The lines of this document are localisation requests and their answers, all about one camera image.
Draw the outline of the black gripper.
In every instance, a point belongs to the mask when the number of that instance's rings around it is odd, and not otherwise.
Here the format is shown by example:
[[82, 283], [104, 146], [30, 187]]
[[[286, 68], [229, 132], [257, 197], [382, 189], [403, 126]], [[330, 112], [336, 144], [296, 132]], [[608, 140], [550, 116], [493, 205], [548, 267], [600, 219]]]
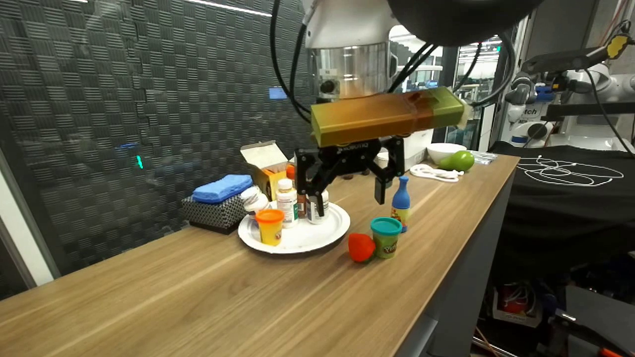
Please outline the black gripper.
[[298, 193], [320, 199], [322, 191], [332, 183], [334, 174], [370, 170], [376, 174], [376, 199], [384, 203], [386, 189], [393, 178], [405, 172], [403, 146], [403, 136], [360, 140], [346, 146], [300, 146], [296, 150]]

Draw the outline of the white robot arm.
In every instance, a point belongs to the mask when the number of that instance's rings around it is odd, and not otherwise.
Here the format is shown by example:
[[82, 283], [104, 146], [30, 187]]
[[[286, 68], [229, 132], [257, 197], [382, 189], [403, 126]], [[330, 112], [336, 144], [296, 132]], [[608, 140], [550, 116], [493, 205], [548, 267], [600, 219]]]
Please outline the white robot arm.
[[455, 124], [467, 104], [447, 86], [403, 92], [390, 72], [390, 33], [401, 25], [429, 49], [489, 39], [542, 0], [304, 0], [306, 45], [318, 55], [316, 144], [298, 152], [300, 199], [324, 211], [340, 174], [376, 174], [376, 197], [405, 172], [403, 138]]

